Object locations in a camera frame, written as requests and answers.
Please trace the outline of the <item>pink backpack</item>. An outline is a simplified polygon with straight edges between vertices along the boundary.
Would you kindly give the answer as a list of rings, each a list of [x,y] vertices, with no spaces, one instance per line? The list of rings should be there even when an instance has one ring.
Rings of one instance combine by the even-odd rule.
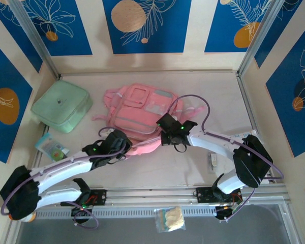
[[[104,120],[106,126],[126,134],[133,144],[127,157],[150,153],[161,145],[157,121],[166,112],[183,123],[207,108],[185,108],[177,94],[139,83],[106,90],[103,102],[107,115],[97,114],[92,120]]]

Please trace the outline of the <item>small clear packet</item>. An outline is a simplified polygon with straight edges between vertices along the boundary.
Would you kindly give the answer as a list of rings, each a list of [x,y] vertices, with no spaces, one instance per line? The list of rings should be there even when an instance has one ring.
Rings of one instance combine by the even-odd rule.
[[[214,152],[209,152],[207,155],[207,163],[208,168],[211,173],[215,173],[215,170],[217,169],[217,154]]]

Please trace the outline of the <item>clear blue ruler package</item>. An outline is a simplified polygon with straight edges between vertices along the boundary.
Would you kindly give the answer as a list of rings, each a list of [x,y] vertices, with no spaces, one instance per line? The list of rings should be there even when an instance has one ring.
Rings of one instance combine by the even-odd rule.
[[[253,135],[253,136],[259,138],[258,133],[256,132],[256,130],[250,130],[250,131],[247,131],[247,132],[235,134],[235,135],[233,135],[233,136],[234,136],[235,138],[241,138],[241,139],[243,139],[243,138],[248,137],[249,135]]]

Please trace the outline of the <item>mint green zip case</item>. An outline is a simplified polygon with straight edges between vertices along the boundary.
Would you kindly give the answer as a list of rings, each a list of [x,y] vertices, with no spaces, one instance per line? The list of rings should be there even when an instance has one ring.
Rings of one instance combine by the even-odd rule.
[[[31,107],[31,112],[47,126],[71,132],[93,105],[89,92],[66,81],[57,81]]]

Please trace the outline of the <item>green correction tape dispenser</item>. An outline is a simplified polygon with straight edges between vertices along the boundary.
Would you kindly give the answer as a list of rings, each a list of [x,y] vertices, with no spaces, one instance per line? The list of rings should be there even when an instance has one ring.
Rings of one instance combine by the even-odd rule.
[[[69,153],[69,150],[68,149],[63,149],[63,150],[60,150],[60,149],[54,149],[50,156],[51,156],[51,159],[53,161],[60,161],[62,159],[65,159],[67,157],[67,154]]]

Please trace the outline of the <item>green snack packet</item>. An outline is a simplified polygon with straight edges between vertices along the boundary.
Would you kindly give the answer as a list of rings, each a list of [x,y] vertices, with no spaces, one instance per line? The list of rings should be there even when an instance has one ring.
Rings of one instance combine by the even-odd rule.
[[[36,144],[35,148],[37,148],[40,152],[45,154],[48,158],[51,159],[51,152],[54,149],[68,149],[64,147],[60,142],[55,140],[51,134],[46,133]]]

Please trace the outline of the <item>clear bag of snacks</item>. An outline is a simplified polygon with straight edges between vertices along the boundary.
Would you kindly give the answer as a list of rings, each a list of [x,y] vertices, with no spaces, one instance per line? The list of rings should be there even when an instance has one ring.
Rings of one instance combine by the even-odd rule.
[[[180,207],[158,208],[154,210],[154,215],[159,233],[186,229],[183,210]]]

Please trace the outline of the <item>orange capped bottle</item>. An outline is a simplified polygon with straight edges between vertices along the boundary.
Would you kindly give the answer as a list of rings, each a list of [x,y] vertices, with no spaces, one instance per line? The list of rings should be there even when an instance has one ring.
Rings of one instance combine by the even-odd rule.
[[[36,211],[32,211],[27,215],[27,212],[16,211],[8,214],[8,217],[13,221],[31,222],[36,218]]]

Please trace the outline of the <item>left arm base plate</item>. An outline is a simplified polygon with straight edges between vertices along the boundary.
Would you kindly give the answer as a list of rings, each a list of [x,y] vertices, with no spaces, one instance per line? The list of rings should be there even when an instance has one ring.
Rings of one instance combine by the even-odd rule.
[[[71,206],[72,203],[76,203],[83,207],[89,206],[103,206],[105,205],[107,196],[107,191],[105,189],[98,189],[98,190],[84,190],[81,192],[80,196],[77,197],[75,200],[71,201],[64,201],[61,202],[61,206]]]

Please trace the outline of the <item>aluminium mounting rail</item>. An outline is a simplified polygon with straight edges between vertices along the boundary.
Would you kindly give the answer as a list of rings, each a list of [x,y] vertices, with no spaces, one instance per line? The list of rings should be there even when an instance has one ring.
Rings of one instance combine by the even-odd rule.
[[[194,196],[196,188],[171,189],[108,189],[105,206],[171,206],[204,204],[210,206],[227,206],[231,203],[198,203]],[[242,203],[276,204],[290,203],[286,187],[283,184],[265,184],[256,189],[244,187],[240,190]]]

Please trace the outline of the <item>aluminium side rail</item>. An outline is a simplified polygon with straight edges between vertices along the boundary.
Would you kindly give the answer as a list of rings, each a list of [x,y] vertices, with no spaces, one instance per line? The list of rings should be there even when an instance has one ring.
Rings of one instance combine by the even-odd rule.
[[[43,124],[43,129],[36,141],[36,143],[49,131],[49,127],[47,125]],[[37,148],[35,148],[35,155],[33,156],[32,161],[30,161],[27,165],[27,169],[33,169],[33,168],[39,168],[41,164],[41,159],[42,159],[43,153],[40,152]]]
[[[248,113],[248,117],[249,117],[249,120],[250,120],[251,127],[252,127],[253,130],[256,131],[257,136],[258,136],[259,140],[261,141],[261,143],[264,144],[264,141],[262,140],[262,136],[261,136],[259,128],[258,128],[258,122],[257,122],[256,117],[254,115],[253,106],[252,106],[248,91],[246,89],[246,86],[244,84],[244,81],[241,78],[241,75],[238,74],[238,73],[236,74],[236,78],[237,78],[238,86],[239,86],[239,89],[240,89],[240,92],[241,92],[241,95],[242,95],[247,113]]]

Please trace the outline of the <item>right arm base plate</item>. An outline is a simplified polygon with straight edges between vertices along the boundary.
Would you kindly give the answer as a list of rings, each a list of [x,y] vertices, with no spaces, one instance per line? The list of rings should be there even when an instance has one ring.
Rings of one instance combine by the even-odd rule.
[[[230,194],[225,194],[218,188],[198,187],[194,196],[197,197],[198,203],[235,203],[242,201],[239,189]]]

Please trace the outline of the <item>blue floral wall poster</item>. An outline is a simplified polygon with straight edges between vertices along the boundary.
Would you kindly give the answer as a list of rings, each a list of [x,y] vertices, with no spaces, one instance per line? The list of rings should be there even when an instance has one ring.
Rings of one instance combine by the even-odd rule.
[[[102,0],[113,53],[182,53],[191,2]]]
[[[266,83],[296,157],[305,152],[305,31]]]
[[[0,20],[32,64],[33,68],[39,73],[43,61],[19,24],[7,0],[0,0]]]
[[[264,63],[269,60],[269,56],[273,55],[284,42],[284,37],[288,37],[288,27],[292,27],[292,21],[296,12],[299,11],[300,5],[305,0],[284,0],[273,23],[269,27],[262,43],[254,55],[257,69],[261,69]]]
[[[76,0],[24,0],[22,4],[50,55],[92,54]]]
[[[33,89],[0,49],[0,161],[6,163]]]
[[[245,52],[272,0],[218,0],[206,53]]]

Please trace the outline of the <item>aluminium frame post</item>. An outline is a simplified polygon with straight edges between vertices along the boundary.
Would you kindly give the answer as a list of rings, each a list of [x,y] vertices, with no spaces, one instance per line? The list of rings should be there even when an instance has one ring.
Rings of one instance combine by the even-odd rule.
[[[23,31],[25,32],[28,39],[35,48],[36,52],[38,53],[42,61],[45,63],[55,80],[59,80],[60,73],[58,72],[54,62],[52,61],[51,55],[48,49],[46,48],[41,36],[39,35],[28,13],[23,7],[22,2],[20,2],[19,0],[7,0],[7,2],[14,16],[21,25]]]
[[[258,51],[275,18],[277,17],[277,14],[279,13],[284,1],[285,0],[271,0],[270,6],[262,19],[239,68],[237,69],[237,76],[239,78],[243,77],[251,61],[254,59],[256,52]]]

